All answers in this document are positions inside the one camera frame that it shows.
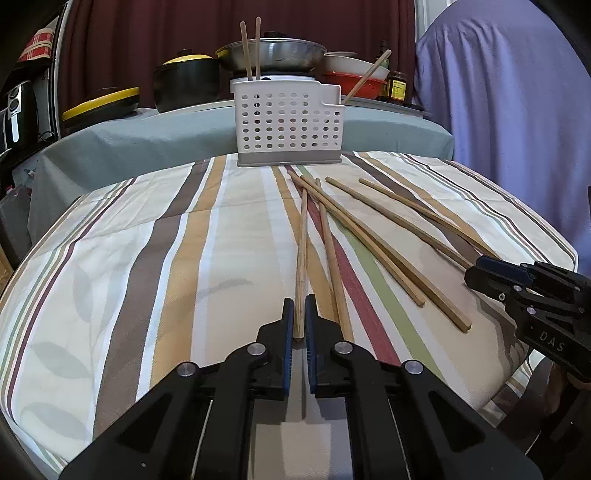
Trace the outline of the wooden chopstick gripper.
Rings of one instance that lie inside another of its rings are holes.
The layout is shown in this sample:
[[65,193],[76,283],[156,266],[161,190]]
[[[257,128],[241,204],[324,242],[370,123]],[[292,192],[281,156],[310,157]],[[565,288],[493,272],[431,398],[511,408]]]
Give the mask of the wooden chopstick gripper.
[[367,81],[372,77],[372,75],[375,73],[375,71],[382,65],[382,63],[384,61],[389,59],[391,55],[392,55],[392,50],[388,49],[382,56],[380,56],[374,62],[374,64],[372,66],[370,66],[370,68],[366,71],[366,73],[363,74],[363,77],[358,82],[356,82],[356,84],[352,88],[352,90],[349,91],[349,94],[346,95],[346,97],[342,99],[342,105],[346,105],[346,103],[348,103],[349,100],[351,100],[353,97],[356,96],[356,93],[358,93],[358,91],[363,88],[363,85],[365,85],[367,83]]
[[245,65],[246,78],[252,81],[252,64],[250,63],[250,52],[249,52],[249,35],[247,35],[247,27],[245,21],[239,22],[240,39],[242,40],[242,57],[243,65]]

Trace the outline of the wooden chopstick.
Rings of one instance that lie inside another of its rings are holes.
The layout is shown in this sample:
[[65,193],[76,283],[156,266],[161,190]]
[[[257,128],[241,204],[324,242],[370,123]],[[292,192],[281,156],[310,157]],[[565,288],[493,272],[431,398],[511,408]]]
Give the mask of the wooden chopstick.
[[393,280],[417,307],[425,306],[425,295],[402,273],[399,267],[394,265],[377,242],[353,220],[351,214],[346,213],[345,209],[322,192],[320,187],[312,185],[311,180],[298,176],[294,171],[288,170],[287,174],[290,175],[294,184],[304,187],[308,193],[311,193],[312,197],[318,200],[322,207],[328,210],[329,215],[339,223],[339,229],[352,245],[358,263],[362,266],[363,272],[385,308],[400,304],[387,278]]
[[411,233],[413,233],[414,235],[419,237],[422,241],[429,244],[430,246],[432,246],[434,249],[438,250],[439,252],[445,254],[446,256],[448,256],[450,259],[454,260],[456,263],[458,263],[459,265],[461,265],[465,269],[468,269],[469,267],[472,266],[471,262],[469,262],[465,257],[463,257],[462,255],[457,253],[451,247],[448,247],[446,244],[444,244],[442,241],[440,241],[436,237],[430,235],[429,233],[425,232],[424,230],[422,230],[419,227],[412,224],[410,221],[408,221],[405,218],[403,218],[402,216],[394,213],[393,211],[387,209],[386,207],[380,205],[379,203],[370,199],[366,195],[356,192],[356,190],[353,190],[353,188],[346,186],[345,184],[342,184],[342,182],[339,182],[338,180],[335,180],[332,177],[325,178],[325,181],[327,181],[329,183],[329,185],[339,188],[339,190],[342,190],[342,191],[348,193],[356,200],[359,200],[359,201],[363,202],[364,204],[366,204],[367,206],[369,206],[370,208],[373,208],[374,210],[380,212],[384,217],[386,217],[389,220],[393,221],[394,223],[398,224],[400,227],[410,231]]
[[339,271],[339,262],[337,255],[335,254],[335,244],[332,238],[331,226],[329,226],[329,218],[327,208],[323,203],[318,206],[320,209],[321,222],[322,222],[322,236],[324,236],[325,251],[327,252],[328,263],[329,263],[329,275],[331,275],[332,281],[332,292],[335,296],[335,309],[337,310],[337,318],[339,326],[341,326],[342,336],[349,342],[353,342],[353,328],[351,319],[349,319],[348,303],[346,303],[346,295],[344,286],[342,285],[341,271]]
[[397,200],[401,203],[403,203],[404,205],[406,205],[407,207],[415,210],[416,212],[420,213],[421,215],[441,224],[446,226],[447,228],[449,228],[450,230],[452,230],[454,233],[456,233],[458,236],[460,236],[461,238],[463,238],[465,241],[467,241],[469,244],[471,244],[474,248],[476,248],[477,250],[479,250],[482,254],[490,256],[492,258],[495,258],[497,260],[500,260],[500,257],[482,240],[477,239],[475,236],[470,235],[469,233],[466,233],[464,230],[460,229],[458,226],[456,226],[455,224],[453,224],[452,222],[450,222],[448,219],[446,219],[445,217],[439,216],[436,213],[434,213],[432,210],[425,208],[424,206],[418,204],[417,202],[414,202],[410,199],[407,199],[397,193],[394,193],[393,191],[378,185],[374,182],[370,182],[369,180],[365,179],[365,178],[359,178],[358,181],[360,182],[360,184],[363,184],[365,186],[368,186],[394,200]]
[[308,191],[301,191],[300,237],[297,245],[297,272],[295,273],[294,295],[294,339],[304,338],[304,297],[305,266],[307,265],[308,243]]
[[262,62],[260,62],[260,39],[262,39],[262,17],[256,16],[256,43],[254,43],[254,57],[256,58],[256,80],[262,79]]
[[360,242],[365,245],[374,257],[384,266],[390,275],[398,282],[405,292],[419,307],[424,307],[430,300],[439,308],[463,333],[468,333],[472,328],[471,320],[462,313],[458,307],[430,280],[408,261],[382,237],[376,234],[360,219],[349,213],[341,204],[332,200],[320,187],[304,176],[297,176],[290,172],[290,178],[294,184],[303,187],[318,200],[325,209],[339,222],[349,229]]

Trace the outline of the striped tablecloth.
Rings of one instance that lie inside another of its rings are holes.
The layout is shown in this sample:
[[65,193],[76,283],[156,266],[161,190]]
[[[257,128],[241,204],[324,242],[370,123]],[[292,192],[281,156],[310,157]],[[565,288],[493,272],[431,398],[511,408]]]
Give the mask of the striped tablecloth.
[[[242,168],[221,155],[124,180],[79,197],[32,248],[1,298],[1,412],[42,475],[64,466],[183,361],[220,362],[280,317],[296,289],[301,194],[287,171],[325,193],[398,251],[472,322],[460,331],[432,302],[385,308],[332,222],[353,337],[377,359],[421,361],[486,419],[499,390],[524,390],[533,367],[501,304],[470,291],[463,269],[332,177],[469,261],[452,230],[368,186],[410,199],[512,263],[574,270],[576,250],[542,217],[470,169],[391,152],[337,165]],[[308,205],[307,288],[335,316],[322,222]]]

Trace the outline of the purple fabric cover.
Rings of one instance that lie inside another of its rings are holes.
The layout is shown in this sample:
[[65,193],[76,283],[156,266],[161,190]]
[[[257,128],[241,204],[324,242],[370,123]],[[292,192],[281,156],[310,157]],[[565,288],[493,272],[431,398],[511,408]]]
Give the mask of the purple fabric cover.
[[590,272],[590,75],[533,1],[456,1],[416,47],[420,103],[454,158],[540,214]]

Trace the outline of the sauce jar yellow label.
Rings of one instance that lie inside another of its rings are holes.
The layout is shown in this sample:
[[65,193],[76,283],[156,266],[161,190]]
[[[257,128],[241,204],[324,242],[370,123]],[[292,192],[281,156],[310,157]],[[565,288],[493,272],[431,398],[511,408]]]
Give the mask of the sauce jar yellow label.
[[391,71],[388,76],[388,100],[404,103],[406,100],[407,85],[408,79],[405,73]]

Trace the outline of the grey tray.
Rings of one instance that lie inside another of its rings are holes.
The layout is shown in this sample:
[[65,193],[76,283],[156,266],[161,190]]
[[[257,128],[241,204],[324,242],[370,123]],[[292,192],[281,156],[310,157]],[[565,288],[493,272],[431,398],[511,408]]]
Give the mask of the grey tray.
[[430,112],[426,111],[422,106],[415,104],[405,105],[361,97],[353,97],[351,100],[349,100],[348,104],[349,106],[353,107],[394,112],[423,119],[430,119],[432,117]]

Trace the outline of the grey-green table cover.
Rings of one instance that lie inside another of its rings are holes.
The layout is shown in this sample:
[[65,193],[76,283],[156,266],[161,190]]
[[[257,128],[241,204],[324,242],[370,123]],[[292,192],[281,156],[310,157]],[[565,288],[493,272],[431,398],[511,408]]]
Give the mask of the grey-green table cover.
[[[346,106],[342,148],[451,159],[454,137],[428,119]],[[38,242],[81,195],[142,174],[235,153],[235,103],[167,113],[139,109],[68,135],[36,154],[28,231]]]

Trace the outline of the dark green oil bottle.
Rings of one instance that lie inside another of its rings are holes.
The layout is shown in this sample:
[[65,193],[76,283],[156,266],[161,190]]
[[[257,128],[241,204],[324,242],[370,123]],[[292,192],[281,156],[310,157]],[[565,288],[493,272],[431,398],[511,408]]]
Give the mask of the dark green oil bottle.
[[382,40],[380,42],[379,56],[382,56],[388,49],[389,49],[388,41],[387,40]]

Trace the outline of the white perforated utensil holder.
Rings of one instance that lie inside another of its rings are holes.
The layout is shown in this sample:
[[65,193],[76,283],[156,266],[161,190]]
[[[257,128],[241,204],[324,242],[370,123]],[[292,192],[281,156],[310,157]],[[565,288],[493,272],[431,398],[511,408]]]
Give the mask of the white perforated utensil holder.
[[304,78],[233,86],[238,166],[341,161],[346,106],[341,88]]

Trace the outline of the white bowl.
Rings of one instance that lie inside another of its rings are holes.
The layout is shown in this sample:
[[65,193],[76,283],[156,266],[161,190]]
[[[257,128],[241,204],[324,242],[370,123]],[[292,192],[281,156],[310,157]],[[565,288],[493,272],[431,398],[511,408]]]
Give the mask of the white bowl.
[[328,52],[324,57],[325,71],[363,76],[373,66],[372,62],[359,59],[352,52]]

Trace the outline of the yellow electric griddle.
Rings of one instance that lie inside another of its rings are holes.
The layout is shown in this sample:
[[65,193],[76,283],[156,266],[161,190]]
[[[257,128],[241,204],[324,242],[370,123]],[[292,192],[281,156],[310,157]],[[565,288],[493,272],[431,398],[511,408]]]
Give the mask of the yellow electric griddle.
[[140,99],[140,89],[131,87],[85,101],[62,114],[66,128],[86,128],[133,112]]

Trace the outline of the black pot yellow lid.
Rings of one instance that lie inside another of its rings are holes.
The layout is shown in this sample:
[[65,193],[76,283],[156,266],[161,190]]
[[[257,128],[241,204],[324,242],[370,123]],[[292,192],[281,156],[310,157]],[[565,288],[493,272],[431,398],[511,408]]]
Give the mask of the black pot yellow lid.
[[217,58],[180,50],[153,72],[155,108],[166,113],[221,100],[228,94],[226,80]]

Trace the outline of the black air fryer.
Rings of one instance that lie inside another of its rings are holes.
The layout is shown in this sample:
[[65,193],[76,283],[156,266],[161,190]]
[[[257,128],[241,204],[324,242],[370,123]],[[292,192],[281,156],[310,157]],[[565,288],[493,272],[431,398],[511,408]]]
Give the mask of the black air fryer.
[[33,85],[24,81],[10,89],[1,110],[1,158],[22,153],[38,141],[38,111]]

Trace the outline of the steel wok with lid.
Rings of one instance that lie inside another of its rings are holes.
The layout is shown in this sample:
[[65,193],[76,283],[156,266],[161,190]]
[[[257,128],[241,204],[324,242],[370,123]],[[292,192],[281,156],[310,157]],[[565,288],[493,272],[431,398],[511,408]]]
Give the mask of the steel wok with lid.
[[[321,65],[327,50],[314,41],[263,37],[259,41],[259,64],[262,75],[308,75]],[[215,55],[221,67],[235,77],[246,77],[246,61],[242,42],[219,48]]]

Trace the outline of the dark red curtain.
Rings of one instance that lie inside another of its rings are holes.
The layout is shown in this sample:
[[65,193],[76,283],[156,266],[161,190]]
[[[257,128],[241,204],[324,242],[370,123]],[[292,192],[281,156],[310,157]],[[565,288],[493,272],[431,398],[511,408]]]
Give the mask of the dark red curtain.
[[315,41],[330,51],[377,58],[392,51],[392,69],[414,77],[415,4],[412,1],[75,1],[60,49],[58,105],[66,111],[109,88],[140,90],[153,104],[154,69],[183,49],[214,54],[262,20],[264,32]]

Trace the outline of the red striped round boxes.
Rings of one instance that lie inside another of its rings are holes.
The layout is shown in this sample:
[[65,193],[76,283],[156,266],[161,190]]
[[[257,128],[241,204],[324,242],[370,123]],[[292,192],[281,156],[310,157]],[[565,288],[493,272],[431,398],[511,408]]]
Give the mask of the red striped round boxes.
[[18,58],[18,61],[26,62],[39,59],[50,59],[53,49],[54,34],[55,30],[53,28],[43,28],[38,30],[27,43],[24,51]]

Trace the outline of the black shelf unit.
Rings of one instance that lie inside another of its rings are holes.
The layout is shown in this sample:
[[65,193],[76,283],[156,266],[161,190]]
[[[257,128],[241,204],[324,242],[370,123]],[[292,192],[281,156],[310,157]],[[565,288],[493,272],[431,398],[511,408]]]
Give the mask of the black shelf unit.
[[1,88],[1,194],[20,182],[15,172],[56,140],[52,82],[59,9],[33,34]]

